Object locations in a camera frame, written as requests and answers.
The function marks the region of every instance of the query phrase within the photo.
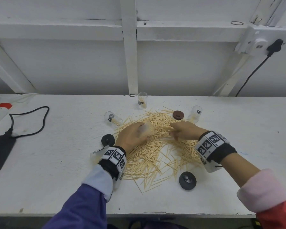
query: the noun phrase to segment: person's left arm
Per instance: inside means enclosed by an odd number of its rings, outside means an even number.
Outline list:
[[[138,138],[137,133],[143,124],[134,123],[122,130],[114,146],[116,150],[126,156],[135,146],[146,142],[147,138]],[[118,174],[114,168],[108,159],[102,159],[43,229],[107,228],[106,202],[112,195],[112,179]]]

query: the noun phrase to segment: pink cuff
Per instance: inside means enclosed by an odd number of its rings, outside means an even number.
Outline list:
[[[271,169],[263,169],[239,189],[237,197],[248,210],[257,213],[286,201],[286,189]]]

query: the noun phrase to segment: white table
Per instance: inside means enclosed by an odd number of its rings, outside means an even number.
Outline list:
[[[113,133],[103,121],[106,111],[126,119],[143,114],[129,96],[38,95],[13,113],[41,106],[50,112],[44,130],[19,138],[0,171],[0,215],[46,216],[57,213],[91,170],[89,154],[103,135]],[[286,98],[149,96],[148,109],[183,111],[203,108],[198,125],[221,132],[237,151],[259,168],[271,168],[286,185]],[[15,117],[14,128],[35,132],[46,109]],[[11,124],[0,121],[0,135]],[[170,179],[142,195],[134,181],[123,180],[107,204],[108,216],[178,214],[197,217],[253,217],[238,200],[238,186],[224,169],[191,170],[197,186],[184,191]]]

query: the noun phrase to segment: vertical beam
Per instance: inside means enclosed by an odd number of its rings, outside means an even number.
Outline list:
[[[260,0],[250,21],[256,25],[275,26],[285,10],[286,0]],[[243,66],[246,66],[247,70],[251,70],[251,66],[254,64],[251,57],[233,52],[217,80],[213,96],[229,96],[239,79],[249,75],[243,72]]]
[[[138,94],[136,0],[121,0],[121,14],[128,89],[130,95],[136,95]]]
[[[0,46],[0,78],[16,93],[36,92],[22,71]]]

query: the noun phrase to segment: round lid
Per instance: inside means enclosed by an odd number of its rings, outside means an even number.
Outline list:
[[[183,117],[184,117],[184,114],[182,111],[174,111],[173,112],[173,117],[176,119],[176,120],[182,120]]]
[[[111,134],[106,134],[105,136],[102,137],[102,145],[105,147],[107,145],[109,145],[110,147],[111,146],[114,146],[115,144],[115,139],[114,139],[114,136],[111,135]]]
[[[183,189],[190,191],[196,186],[197,181],[194,174],[186,171],[180,175],[179,183]]]

